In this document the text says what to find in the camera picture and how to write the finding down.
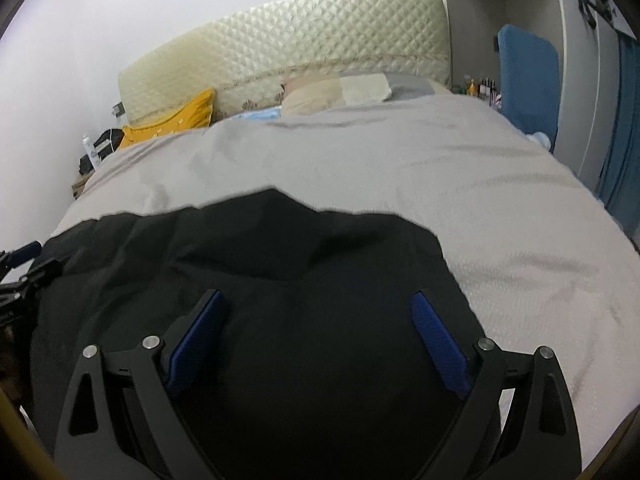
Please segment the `black large jacket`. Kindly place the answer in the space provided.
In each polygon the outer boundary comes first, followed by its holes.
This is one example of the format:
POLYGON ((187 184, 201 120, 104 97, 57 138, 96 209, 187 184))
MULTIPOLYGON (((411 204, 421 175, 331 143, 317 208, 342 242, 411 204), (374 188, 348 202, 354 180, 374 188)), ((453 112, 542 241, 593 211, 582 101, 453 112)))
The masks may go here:
POLYGON ((224 479, 412 479, 460 411, 414 327, 417 292, 468 302, 436 236, 392 214, 315 211, 276 190, 53 237, 63 263, 32 334, 32 419, 54 445, 80 352, 163 335, 224 296, 172 402, 224 479))

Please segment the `wooden nightstand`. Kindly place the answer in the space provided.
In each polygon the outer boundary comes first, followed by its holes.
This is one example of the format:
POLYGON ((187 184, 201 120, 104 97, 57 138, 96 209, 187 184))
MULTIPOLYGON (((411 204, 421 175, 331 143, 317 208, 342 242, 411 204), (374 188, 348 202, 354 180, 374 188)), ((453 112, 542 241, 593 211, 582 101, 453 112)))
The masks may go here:
POLYGON ((93 173, 89 172, 88 174, 83 174, 82 176, 79 176, 73 182, 70 188, 72 189, 72 195, 75 200, 77 200, 78 197, 81 196, 82 192, 84 192, 85 186, 92 176, 93 176, 93 173))

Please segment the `white bottle on nightstand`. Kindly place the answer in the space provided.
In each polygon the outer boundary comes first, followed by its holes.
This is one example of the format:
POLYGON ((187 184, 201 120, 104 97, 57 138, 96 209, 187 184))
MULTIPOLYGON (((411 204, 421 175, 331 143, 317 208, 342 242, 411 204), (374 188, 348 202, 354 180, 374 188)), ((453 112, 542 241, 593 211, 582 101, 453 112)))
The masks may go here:
POLYGON ((89 159, 91 167, 96 169, 100 166, 100 158, 98 153, 96 152, 96 148, 93 146, 90 138, 88 136, 84 136, 82 138, 82 147, 85 150, 85 153, 89 159))

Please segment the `black item on nightstand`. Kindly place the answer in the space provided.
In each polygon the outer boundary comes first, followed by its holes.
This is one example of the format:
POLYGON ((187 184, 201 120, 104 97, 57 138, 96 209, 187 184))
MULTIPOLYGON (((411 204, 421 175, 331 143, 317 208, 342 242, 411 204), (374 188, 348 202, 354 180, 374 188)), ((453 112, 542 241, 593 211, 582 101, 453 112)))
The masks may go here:
MULTIPOLYGON (((124 138, 124 132, 119 128, 109 128, 103 131, 96 140, 91 140, 93 146, 96 148, 96 152, 100 158, 100 165, 107 156, 110 156, 119 148, 119 145, 122 143, 122 139, 124 138)), ((82 176, 83 174, 88 174, 93 171, 89 159, 85 154, 82 155, 81 159, 79 159, 79 174, 82 176)))

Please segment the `grey patterned bed duvet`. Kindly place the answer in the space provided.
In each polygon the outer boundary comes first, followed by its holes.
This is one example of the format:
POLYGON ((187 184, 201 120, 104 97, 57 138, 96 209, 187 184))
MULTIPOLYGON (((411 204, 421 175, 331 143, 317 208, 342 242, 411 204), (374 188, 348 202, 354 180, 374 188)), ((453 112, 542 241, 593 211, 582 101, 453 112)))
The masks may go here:
POLYGON ((143 142, 104 162, 58 229, 270 186, 430 229, 491 338, 555 351, 585 462, 638 405, 638 252, 567 166, 465 96, 228 118, 143 142))

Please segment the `yellow pillow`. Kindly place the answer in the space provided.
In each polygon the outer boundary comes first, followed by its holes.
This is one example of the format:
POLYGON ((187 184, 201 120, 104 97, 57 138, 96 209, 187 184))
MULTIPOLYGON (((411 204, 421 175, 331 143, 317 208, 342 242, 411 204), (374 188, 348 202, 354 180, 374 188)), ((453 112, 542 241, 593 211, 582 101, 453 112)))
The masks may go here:
POLYGON ((197 96, 161 118, 147 120, 141 125, 122 127, 119 150, 134 144, 170 136, 186 130, 206 128, 214 116, 216 91, 212 88, 201 91, 197 96))

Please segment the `light blue bed sheet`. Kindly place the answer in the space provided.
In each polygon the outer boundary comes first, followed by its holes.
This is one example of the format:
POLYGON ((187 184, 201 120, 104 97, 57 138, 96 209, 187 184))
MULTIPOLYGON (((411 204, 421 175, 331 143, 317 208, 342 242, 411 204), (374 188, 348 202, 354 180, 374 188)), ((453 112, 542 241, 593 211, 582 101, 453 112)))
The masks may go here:
POLYGON ((273 120, 281 117, 282 107, 272 106, 261 110, 244 110, 244 112, 231 116, 231 119, 239 120, 273 120))

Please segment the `cream quilted headboard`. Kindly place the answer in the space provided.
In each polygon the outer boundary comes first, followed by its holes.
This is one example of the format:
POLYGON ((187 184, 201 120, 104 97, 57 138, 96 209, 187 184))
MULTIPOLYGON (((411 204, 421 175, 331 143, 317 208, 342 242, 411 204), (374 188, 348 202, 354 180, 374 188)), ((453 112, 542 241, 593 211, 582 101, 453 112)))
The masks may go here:
POLYGON ((400 73, 451 79, 442 0, 277 0, 191 29, 118 75, 130 124, 182 107, 205 89, 224 118, 272 107, 285 79, 400 73))

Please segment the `bottles on far nightstand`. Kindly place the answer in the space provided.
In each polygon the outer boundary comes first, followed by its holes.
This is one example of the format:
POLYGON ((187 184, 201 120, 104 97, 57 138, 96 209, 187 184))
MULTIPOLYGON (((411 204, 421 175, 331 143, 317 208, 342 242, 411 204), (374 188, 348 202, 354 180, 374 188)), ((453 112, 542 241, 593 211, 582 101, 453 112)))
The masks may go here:
POLYGON ((497 83, 491 78, 475 79, 469 75, 463 76, 462 93, 474 96, 485 104, 495 108, 501 107, 502 95, 497 83))

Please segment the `beige grey patchwork pillow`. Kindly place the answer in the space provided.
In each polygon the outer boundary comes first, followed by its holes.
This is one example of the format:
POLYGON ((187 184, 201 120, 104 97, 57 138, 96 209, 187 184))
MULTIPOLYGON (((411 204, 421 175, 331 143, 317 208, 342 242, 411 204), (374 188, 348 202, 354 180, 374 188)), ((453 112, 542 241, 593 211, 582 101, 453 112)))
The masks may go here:
POLYGON ((448 93, 436 81, 400 73, 312 74, 288 79, 282 88, 282 116, 311 115, 334 108, 448 93))

